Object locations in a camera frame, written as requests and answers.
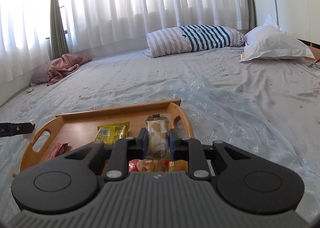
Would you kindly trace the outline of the yellow snack packet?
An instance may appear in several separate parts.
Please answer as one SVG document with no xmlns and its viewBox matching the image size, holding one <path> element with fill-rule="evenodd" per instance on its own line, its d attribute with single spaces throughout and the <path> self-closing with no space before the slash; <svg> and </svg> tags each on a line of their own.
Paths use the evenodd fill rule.
<svg viewBox="0 0 320 228">
<path fill-rule="evenodd" d="M 130 128 L 129 122 L 114 123 L 97 127 L 98 132 L 95 136 L 95 141 L 103 142 L 106 145 L 112 145 L 121 138 L 128 136 Z"/>
</svg>

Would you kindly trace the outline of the red nuts snack bag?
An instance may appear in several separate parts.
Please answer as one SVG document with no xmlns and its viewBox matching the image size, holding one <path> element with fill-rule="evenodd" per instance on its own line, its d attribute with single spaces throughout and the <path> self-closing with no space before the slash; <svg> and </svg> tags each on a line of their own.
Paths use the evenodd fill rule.
<svg viewBox="0 0 320 228">
<path fill-rule="evenodd" d="M 188 163 L 184 160 L 131 160 L 129 172 L 157 173 L 157 172 L 187 172 Z"/>
</svg>

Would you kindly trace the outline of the beige nougat bar pack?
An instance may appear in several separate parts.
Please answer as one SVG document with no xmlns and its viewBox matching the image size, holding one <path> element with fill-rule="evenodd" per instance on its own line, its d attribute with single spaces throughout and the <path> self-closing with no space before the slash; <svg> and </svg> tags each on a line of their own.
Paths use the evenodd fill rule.
<svg viewBox="0 0 320 228">
<path fill-rule="evenodd" d="M 155 160 L 170 160 L 169 114 L 148 115 L 145 119 L 148 132 L 146 157 Z"/>
</svg>

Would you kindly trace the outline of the small red candy pack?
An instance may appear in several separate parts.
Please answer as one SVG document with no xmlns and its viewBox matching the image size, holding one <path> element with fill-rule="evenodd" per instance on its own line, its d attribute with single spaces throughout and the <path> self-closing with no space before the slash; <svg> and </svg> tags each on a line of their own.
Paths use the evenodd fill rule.
<svg viewBox="0 0 320 228">
<path fill-rule="evenodd" d="M 51 160 L 53 158 L 56 158 L 66 152 L 69 151 L 69 143 L 57 143 L 54 145 L 52 151 L 50 152 L 49 156 L 47 157 L 47 160 Z"/>
</svg>

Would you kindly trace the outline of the light blue snowflake tulle cloth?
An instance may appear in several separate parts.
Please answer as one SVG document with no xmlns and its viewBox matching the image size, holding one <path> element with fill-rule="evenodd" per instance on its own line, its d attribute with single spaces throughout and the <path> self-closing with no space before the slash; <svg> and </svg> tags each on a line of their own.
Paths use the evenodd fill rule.
<svg viewBox="0 0 320 228">
<path fill-rule="evenodd" d="M 298 213 L 319 216 L 319 82 L 270 77 L 218 83 L 205 77 L 71 77 L 56 86 L 38 86 L 1 107 L 2 122 L 37 121 L 55 115 L 179 98 L 196 138 L 222 140 L 289 167 L 306 191 Z"/>
</svg>

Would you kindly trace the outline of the small trinket on bed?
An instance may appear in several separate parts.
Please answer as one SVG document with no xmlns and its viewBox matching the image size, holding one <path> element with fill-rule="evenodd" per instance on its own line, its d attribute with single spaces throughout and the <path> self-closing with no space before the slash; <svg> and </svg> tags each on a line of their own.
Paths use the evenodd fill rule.
<svg viewBox="0 0 320 228">
<path fill-rule="evenodd" d="M 28 93 L 31 93 L 34 91 L 34 88 L 27 88 L 25 91 L 24 91 L 24 94 L 28 94 Z"/>
</svg>

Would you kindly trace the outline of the purple pillow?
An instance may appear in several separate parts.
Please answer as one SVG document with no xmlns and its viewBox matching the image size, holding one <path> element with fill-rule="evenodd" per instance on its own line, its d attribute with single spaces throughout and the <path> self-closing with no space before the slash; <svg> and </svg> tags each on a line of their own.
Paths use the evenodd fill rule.
<svg viewBox="0 0 320 228">
<path fill-rule="evenodd" d="M 35 68 L 33 70 L 33 75 L 31 76 L 30 84 L 47 84 L 48 86 L 54 84 L 53 80 L 55 77 L 61 76 L 57 71 L 59 62 L 60 58 L 57 58 Z"/>
</svg>

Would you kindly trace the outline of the pink crumpled blanket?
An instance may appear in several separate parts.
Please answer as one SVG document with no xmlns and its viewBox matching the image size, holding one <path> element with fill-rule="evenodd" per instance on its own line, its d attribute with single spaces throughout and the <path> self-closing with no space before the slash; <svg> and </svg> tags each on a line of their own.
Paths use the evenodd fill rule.
<svg viewBox="0 0 320 228">
<path fill-rule="evenodd" d="M 77 54 L 63 54 L 60 58 L 55 59 L 48 67 L 48 86 L 54 85 L 66 76 L 74 73 L 83 64 L 91 61 L 87 56 Z"/>
</svg>

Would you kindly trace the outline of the striped pillow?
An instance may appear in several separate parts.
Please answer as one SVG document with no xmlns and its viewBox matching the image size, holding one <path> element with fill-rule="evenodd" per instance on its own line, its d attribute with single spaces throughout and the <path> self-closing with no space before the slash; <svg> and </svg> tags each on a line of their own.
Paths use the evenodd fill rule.
<svg viewBox="0 0 320 228">
<path fill-rule="evenodd" d="M 243 33 L 229 27 L 204 24 L 157 30 L 148 33 L 146 40 L 148 48 L 144 53 L 151 58 L 245 45 Z"/>
</svg>

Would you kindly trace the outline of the grey bed sheet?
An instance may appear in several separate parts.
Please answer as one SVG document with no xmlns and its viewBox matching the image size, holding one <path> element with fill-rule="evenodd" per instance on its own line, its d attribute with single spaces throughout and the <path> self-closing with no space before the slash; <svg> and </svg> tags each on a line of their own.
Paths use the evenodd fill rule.
<svg viewBox="0 0 320 228">
<path fill-rule="evenodd" d="M 56 114 L 122 106 L 127 96 L 165 99 L 178 81 L 197 80 L 233 91 L 258 104 L 265 117 L 289 141 L 319 141 L 319 69 L 302 60 L 241 62 L 240 48 L 149 58 L 132 52 L 93 60 L 58 83 L 38 85 L 1 107 L 2 122 L 35 119 L 45 123 Z"/>
</svg>

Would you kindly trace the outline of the white pillow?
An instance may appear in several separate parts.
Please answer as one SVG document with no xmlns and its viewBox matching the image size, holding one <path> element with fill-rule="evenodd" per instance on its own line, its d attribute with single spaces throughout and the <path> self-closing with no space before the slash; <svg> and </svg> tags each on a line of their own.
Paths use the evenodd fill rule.
<svg viewBox="0 0 320 228">
<path fill-rule="evenodd" d="M 245 35 L 244 52 L 241 62 L 254 59 L 292 60 L 314 59 L 312 50 L 298 39 L 285 33 L 274 17 L 268 14 L 262 26 L 257 26 Z"/>
</svg>

